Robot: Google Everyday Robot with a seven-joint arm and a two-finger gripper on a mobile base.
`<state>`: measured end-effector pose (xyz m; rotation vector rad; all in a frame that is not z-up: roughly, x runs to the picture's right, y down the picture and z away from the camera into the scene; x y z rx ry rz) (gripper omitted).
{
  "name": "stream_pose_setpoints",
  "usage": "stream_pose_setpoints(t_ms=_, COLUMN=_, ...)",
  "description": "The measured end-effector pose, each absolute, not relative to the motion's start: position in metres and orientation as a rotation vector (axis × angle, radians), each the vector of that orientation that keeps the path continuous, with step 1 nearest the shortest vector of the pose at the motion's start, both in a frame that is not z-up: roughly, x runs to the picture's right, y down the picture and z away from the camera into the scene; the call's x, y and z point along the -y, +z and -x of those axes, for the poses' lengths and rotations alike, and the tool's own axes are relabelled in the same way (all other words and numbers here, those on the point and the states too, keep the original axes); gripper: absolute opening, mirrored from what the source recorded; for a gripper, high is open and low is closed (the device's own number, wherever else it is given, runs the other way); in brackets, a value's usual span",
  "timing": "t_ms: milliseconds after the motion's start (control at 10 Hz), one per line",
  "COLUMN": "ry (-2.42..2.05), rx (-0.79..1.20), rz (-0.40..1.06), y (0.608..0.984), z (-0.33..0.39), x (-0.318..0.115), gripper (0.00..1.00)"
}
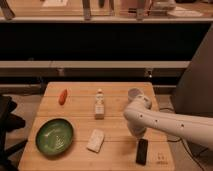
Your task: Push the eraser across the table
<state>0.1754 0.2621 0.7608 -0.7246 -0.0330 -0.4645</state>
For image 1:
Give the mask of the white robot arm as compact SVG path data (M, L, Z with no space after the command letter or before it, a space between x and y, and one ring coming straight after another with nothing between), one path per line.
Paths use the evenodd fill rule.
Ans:
M140 94L124 109L124 117L134 136L142 127L149 127L213 150L213 118L163 113L151 107L151 100Z

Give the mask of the grey robot base panel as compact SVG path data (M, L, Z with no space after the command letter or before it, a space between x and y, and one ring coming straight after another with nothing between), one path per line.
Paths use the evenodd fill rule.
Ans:
M213 24L171 96L179 114L213 118Z

